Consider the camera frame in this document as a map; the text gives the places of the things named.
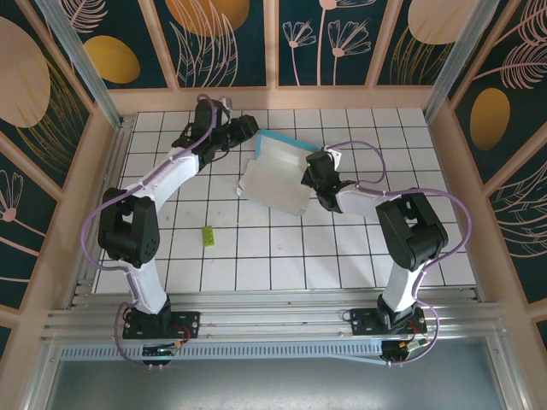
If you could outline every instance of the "metal bracket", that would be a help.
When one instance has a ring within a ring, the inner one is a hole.
[[[378,320],[376,308],[351,309],[348,311],[350,318],[344,319],[351,323],[353,336],[384,336],[386,334],[385,326]],[[395,331],[394,335],[412,335],[415,329],[409,324],[412,322],[419,333],[427,333],[426,318],[423,310],[416,308],[414,314],[407,321],[407,325]]]
[[[172,312],[170,326],[167,331],[162,332],[157,328],[140,326],[138,316],[133,312],[129,312],[124,319],[123,338],[126,340],[180,340],[185,337],[185,330],[188,329],[190,339],[197,339],[199,319],[199,312]]]

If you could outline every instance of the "flower illustration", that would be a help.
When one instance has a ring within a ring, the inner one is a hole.
[[[319,0],[319,5],[323,9],[323,12],[321,13],[321,23],[319,25],[319,42],[317,45],[317,85],[321,85],[321,46],[323,44],[323,28],[325,27],[326,11],[368,6],[374,3],[376,3],[376,0]]]
[[[12,222],[17,215],[17,205],[23,192],[23,177],[14,173],[9,184],[8,174],[0,170],[0,217],[4,222]]]
[[[0,170],[0,223],[15,222],[16,224],[26,228],[27,230],[34,232],[42,237],[45,237],[45,234],[43,234],[42,232],[31,228],[30,226],[22,223],[17,219],[17,207],[19,206],[19,202],[21,201],[22,192],[23,177],[20,176],[18,173],[13,173],[10,181],[8,174],[3,169]],[[5,237],[0,237],[0,243],[4,243],[11,248],[18,249],[29,255],[38,256],[37,251],[29,249],[23,245],[19,245],[18,243],[12,242]],[[9,282],[28,282],[27,279],[5,277],[0,277],[0,280],[7,280]]]
[[[313,30],[309,25],[309,21],[302,23],[301,21],[292,25],[290,21],[283,23],[283,33],[285,38],[289,42],[292,54],[292,68],[294,69],[294,77],[297,80],[297,85],[300,85],[300,79],[298,78],[297,62],[294,56],[294,49],[298,47],[304,47],[317,42],[317,37],[313,36]]]
[[[367,41],[367,22],[355,23],[348,21],[340,31],[340,20],[328,25],[328,37],[331,41],[332,54],[334,55],[333,84],[336,85],[336,69],[338,59],[345,56],[355,56],[370,51],[371,43]]]

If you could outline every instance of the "yellow oval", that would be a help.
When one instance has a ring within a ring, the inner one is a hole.
[[[22,28],[0,17],[0,118],[28,128],[50,104],[50,72],[42,50]]]
[[[131,83],[140,75],[140,64],[135,54],[119,39],[96,36],[84,44],[99,75],[116,84]]]
[[[471,140],[478,149],[492,149],[502,139],[511,115],[509,99],[496,88],[482,91],[471,110]]]
[[[250,9],[249,0],[210,0],[210,2],[220,19],[221,15],[225,15],[230,21],[233,31],[240,28],[247,20]],[[166,0],[165,3],[173,18],[186,31],[205,37],[215,37],[224,33],[224,30],[219,30],[215,32],[215,36],[211,35],[215,20],[209,7],[209,0]]]
[[[425,44],[454,43],[473,12],[477,0],[413,0],[409,30]]]

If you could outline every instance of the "metal frame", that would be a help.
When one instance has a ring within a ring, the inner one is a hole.
[[[488,25],[487,23],[496,12],[498,4],[499,0],[481,0],[477,2],[471,17],[462,30],[462,35],[456,41],[435,81],[431,94],[427,98],[424,110],[427,124],[431,124],[443,105],[450,88],[456,82],[458,75],[479,43],[483,31]]]
[[[125,119],[114,138],[100,192],[119,180],[133,125],[134,118]],[[96,235],[97,224],[90,229],[88,244],[98,256]],[[65,298],[65,309],[51,311],[46,322],[22,408],[45,408],[58,364],[71,360],[70,354],[79,354],[80,360],[87,361],[121,359],[115,350],[113,324],[119,304],[130,302],[130,296],[92,294],[94,275],[95,270],[80,256],[73,285]],[[187,351],[176,359],[273,358],[279,357],[275,351],[281,349],[292,352],[281,355],[286,358],[334,356],[379,363],[363,356],[375,355],[380,340],[397,337],[389,334],[353,337],[350,324],[342,316],[350,308],[374,308],[380,293],[381,290],[284,290],[170,295],[174,311],[202,314],[199,338],[188,343]],[[480,303],[479,296],[474,287],[421,290],[422,300],[431,303],[440,315],[439,337],[484,337],[499,381],[500,396],[508,408],[527,410],[530,400],[507,341],[499,306]],[[425,314],[428,323],[432,323],[432,313],[426,309]],[[144,345],[140,341],[123,341],[123,346],[130,356],[139,357]],[[277,350],[260,353],[264,346]],[[351,353],[352,349],[357,349],[356,353]]]
[[[109,158],[106,160],[103,169],[103,182],[98,190],[97,200],[94,202],[93,207],[96,207],[101,203],[103,192],[112,186],[114,181],[118,181],[120,179],[121,171],[123,169],[123,162],[120,163],[120,158],[123,158],[123,155],[127,152],[127,146],[129,145],[129,140],[131,138],[131,133],[134,126],[135,117],[125,117],[121,123],[121,128],[114,130],[109,147]],[[98,219],[95,219],[91,223],[86,243],[91,255],[96,259],[98,259],[100,254],[100,248],[96,240],[97,232]],[[78,253],[74,266],[76,268],[70,278],[67,292],[65,293],[62,301],[62,306],[64,308],[68,308],[71,305],[78,281],[84,278],[93,278],[95,275],[95,270],[87,263],[84,254],[81,251]]]
[[[70,57],[70,61],[80,73],[82,80],[87,85],[88,90],[97,101],[99,107],[101,107],[101,110],[110,124],[114,128],[119,128],[121,126],[120,113],[118,112],[103,79],[99,77],[90,57],[85,52],[82,41],[79,39],[76,31],[72,28],[70,21],[68,21],[61,3],[57,0],[35,0],[35,3],[55,33],[62,48]]]

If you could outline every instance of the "cable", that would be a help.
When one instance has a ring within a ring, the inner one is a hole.
[[[230,149],[228,148],[228,151],[226,151],[226,153],[223,155],[223,156],[219,156],[218,158],[214,158],[211,163],[213,162],[217,162],[217,161],[220,161],[222,158],[226,158],[226,156],[230,154]]]
[[[361,182],[366,182],[368,184],[379,184],[380,182],[382,182],[386,176],[386,169],[385,169],[385,160],[384,160],[384,156],[382,155],[382,152],[376,148],[375,146],[373,146],[371,143],[365,143],[364,141],[345,141],[343,143],[336,143],[334,145],[328,145],[325,147],[325,149],[336,149],[338,147],[343,147],[344,145],[353,145],[353,144],[358,144],[358,145],[365,145],[366,147],[370,148],[372,151],[374,151],[376,154],[378,154],[378,157],[379,157],[379,160],[382,162],[382,174],[380,175],[379,179],[376,180],[376,181],[367,181],[366,179],[363,179],[361,181],[357,181],[357,184],[360,184]]]
[[[126,352],[123,351],[123,348],[121,347],[120,335],[118,335],[118,326],[120,324],[121,312],[132,308],[132,306],[133,305],[130,305],[127,302],[122,302],[122,303],[120,303],[120,306],[118,307],[118,312],[116,313],[116,317],[114,319],[114,341],[115,341],[115,344],[116,344],[116,348],[118,349],[118,352],[120,353],[120,356],[123,357],[123,359],[125,361],[128,361],[129,363],[133,363],[136,366],[150,368],[149,366],[145,365],[145,363],[143,363],[142,361],[133,360],[131,357],[129,357],[126,354]]]
[[[435,308],[433,306],[431,306],[430,304],[425,303],[424,301],[418,299],[418,290],[421,287],[421,283],[424,280],[424,277],[427,274],[427,269],[429,267],[432,267],[433,265],[438,264],[440,261],[443,261],[446,258],[452,256],[453,254],[455,254],[458,250],[462,249],[467,244],[467,242],[469,241],[469,238],[471,237],[471,230],[473,229],[473,221],[471,219],[471,214],[469,213],[469,210],[465,206],[465,204],[459,198],[457,198],[456,196],[453,196],[448,192],[444,192],[443,190],[434,190],[434,189],[431,189],[431,188],[411,188],[409,190],[378,191],[378,190],[371,190],[371,189],[368,189],[368,188],[363,188],[361,186],[361,182],[368,182],[368,183],[377,184],[378,182],[380,182],[385,177],[384,157],[383,157],[383,155],[382,155],[382,153],[379,149],[377,149],[376,147],[374,147],[373,145],[371,145],[369,143],[364,143],[363,141],[348,141],[348,142],[345,142],[345,143],[337,143],[337,144],[334,144],[334,145],[332,145],[328,148],[337,148],[339,146],[343,146],[343,145],[346,145],[346,144],[363,144],[363,145],[367,145],[369,148],[373,149],[373,151],[376,152],[376,154],[378,154],[380,160],[382,161],[382,176],[380,177],[380,179],[378,179],[378,181],[374,181],[374,182],[371,182],[371,181],[357,181],[356,188],[359,191],[366,192],[368,194],[372,194],[372,195],[376,195],[376,196],[384,196],[384,197],[401,196],[401,195],[405,195],[405,194],[415,194],[415,193],[433,194],[433,195],[444,196],[444,197],[450,199],[452,202],[454,202],[463,211],[463,213],[466,216],[466,219],[468,220],[467,230],[466,230],[466,233],[465,233],[464,237],[462,238],[462,240],[450,252],[447,252],[444,255],[440,255],[439,257],[435,258],[434,260],[427,262],[421,268],[420,273],[418,275],[418,278],[416,278],[416,280],[415,280],[415,283],[412,287],[412,297],[415,299],[416,303],[418,303],[419,305],[431,310],[431,312],[435,316],[436,329],[435,329],[435,334],[433,335],[433,339],[432,339],[431,343],[429,343],[427,345],[426,349],[424,351],[422,351],[420,354],[418,354],[417,356],[413,357],[412,359],[407,359],[407,360],[404,360],[404,361],[401,361],[401,362],[397,363],[398,365],[402,366],[403,364],[408,364],[408,363],[412,363],[414,361],[417,361],[418,359],[424,357],[426,354],[431,352],[431,350],[435,346],[435,343],[438,340],[438,334],[440,332],[440,318],[438,316],[437,311],[435,310]]]
[[[123,348],[121,347],[120,337],[118,335],[118,325],[120,323],[120,316],[122,314],[122,311],[135,306],[135,304],[138,302],[138,299],[139,299],[137,286],[133,282],[131,274],[129,273],[129,268],[126,267],[126,266],[122,266],[122,265],[119,265],[119,266],[103,266],[103,265],[99,264],[98,262],[94,261],[93,258],[91,257],[91,254],[89,253],[89,250],[86,247],[85,240],[87,239],[87,232],[89,231],[89,228],[91,226],[91,222],[104,209],[114,205],[117,202],[123,201],[124,199],[128,198],[129,196],[131,196],[131,195],[135,194],[136,192],[138,192],[138,191],[142,190],[143,188],[145,188],[150,183],[150,181],[153,180],[166,167],[168,167],[172,163],[172,161],[177,161],[179,158],[186,155],[188,152],[191,152],[194,148],[196,148],[199,144],[201,144],[203,141],[205,141],[211,135],[211,132],[213,132],[213,129],[215,128],[216,108],[215,108],[215,105],[213,103],[213,100],[211,100],[211,98],[209,98],[209,96],[207,96],[207,95],[200,94],[199,96],[197,96],[197,100],[199,101],[200,99],[202,99],[202,97],[206,98],[209,101],[209,105],[211,107],[211,123],[210,123],[209,128],[207,129],[207,131],[202,135],[202,137],[199,138],[195,143],[192,143],[188,148],[183,149],[182,151],[180,151],[177,155],[175,155],[171,159],[171,161],[163,162],[153,173],[150,174],[150,176],[148,178],[143,179],[139,186],[137,186],[137,187],[133,188],[132,190],[129,190],[129,191],[125,192],[124,194],[121,194],[121,195],[119,195],[119,196],[117,196],[117,197],[115,197],[115,198],[113,198],[109,201],[106,201],[105,203],[103,203],[102,205],[98,206],[93,211],[91,211],[90,215],[87,217],[87,219],[85,220],[84,225],[82,226],[82,232],[80,233],[80,236],[79,236],[79,243],[80,243],[80,246],[81,246],[82,251],[84,253],[84,257],[91,263],[92,266],[94,266],[96,269],[101,269],[101,270],[104,270],[104,271],[122,270],[126,273],[127,281],[128,281],[129,286],[131,288],[133,299],[135,301],[131,305],[127,302],[122,302],[120,304],[120,306],[118,307],[118,312],[116,313],[116,317],[115,317],[115,321],[114,321],[115,345],[116,345],[116,348],[118,349],[118,352],[120,352],[120,355],[121,355],[121,357],[123,357],[124,360],[126,360],[130,363],[133,363],[134,365],[137,365],[137,366],[148,367],[149,369],[151,368],[151,366],[147,366],[143,362],[133,360],[132,358],[130,358],[129,356],[126,355],[126,353],[123,351]]]
[[[201,138],[199,138],[195,143],[191,144],[188,148],[180,151],[177,155],[175,155],[172,158],[172,161],[176,161],[180,157],[186,155],[188,152],[191,152],[199,144],[201,144],[203,141],[205,141],[211,135],[211,132],[213,132],[213,129],[215,128],[216,107],[213,103],[213,100],[211,100],[211,98],[209,98],[209,96],[207,96],[205,94],[200,94],[199,96],[197,96],[198,101],[201,100],[202,98],[206,98],[207,100],[209,100],[209,105],[211,107],[211,124],[209,125],[209,128],[202,135]],[[140,186],[137,186],[137,187],[133,188],[132,190],[129,190],[126,193],[117,196],[116,198],[112,198],[111,200],[106,201],[105,203],[103,203],[102,205],[98,206],[97,208],[93,209],[93,211],[91,211],[90,215],[87,217],[87,219],[85,220],[84,225],[82,226],[82,232],[79,236],[79,243],[80,243],[82,251],[84,253],[84,257],[89,261],[89,263],[91,263],[91,265],[93,267],[95,267],[96,269],[103,270],[103,271],[122,270],[126,273],[129,272],[129,269],[126,266],[122,266],[122,265],[119,265],[119,266],[103,266],[103,265],[100,265],[99,263],[97,263],[96,261],[94,261],[93,258],[91,257],[91,254],[89,253],[89,250],[87,249],[87,246],[86,246],[86,243],[85,243],[85,240],[87,239],[87,232],[89,231],[89,228],[91,226],[91,222],[104,209],[110,207],[111,205],[114,205],[117,202],[123,201],[124,199],[128,198],[129,196],[131,196],[131,195],[135,194],[136,192],[138,192],[138,191],[142,190],[143,188],[145,188],[151,180],[153,180],[159,173],[161,173],[170,164],[171,164],[171,161],[163,162],[153,173],[150,174],[150,176],[148,178],[143,179],[141,181]],[[133,294],[133,296],[136,299],[138,299],[138,295]]]

